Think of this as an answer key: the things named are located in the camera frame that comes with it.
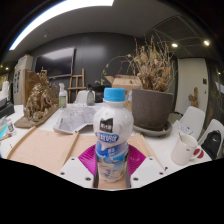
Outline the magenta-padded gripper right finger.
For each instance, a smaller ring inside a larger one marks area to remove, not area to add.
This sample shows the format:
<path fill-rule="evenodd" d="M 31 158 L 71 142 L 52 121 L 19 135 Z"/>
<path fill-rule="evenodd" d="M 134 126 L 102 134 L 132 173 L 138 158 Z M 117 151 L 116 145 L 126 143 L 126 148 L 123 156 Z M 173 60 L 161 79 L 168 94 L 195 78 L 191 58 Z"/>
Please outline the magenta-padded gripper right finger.
<path fill-rule="evenodd" d="M 125 176 L 127 188 L 140 188 L 165 176 L 165 169 L 154 156 L 146 157 L 134 146 L 129 146 Z"/>

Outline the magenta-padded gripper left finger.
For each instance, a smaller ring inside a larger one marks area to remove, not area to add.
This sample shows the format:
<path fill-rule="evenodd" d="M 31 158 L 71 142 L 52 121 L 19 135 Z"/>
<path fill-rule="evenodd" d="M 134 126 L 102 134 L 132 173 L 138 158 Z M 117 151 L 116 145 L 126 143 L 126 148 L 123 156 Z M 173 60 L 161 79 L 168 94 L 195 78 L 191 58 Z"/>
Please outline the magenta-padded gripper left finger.
<path fill-rule="evenodd" d="M 84 188 L 97 188 L 99 175 L 95 146 L 90 146 L 78 157 L 70 157 L 58 176 Z"/>

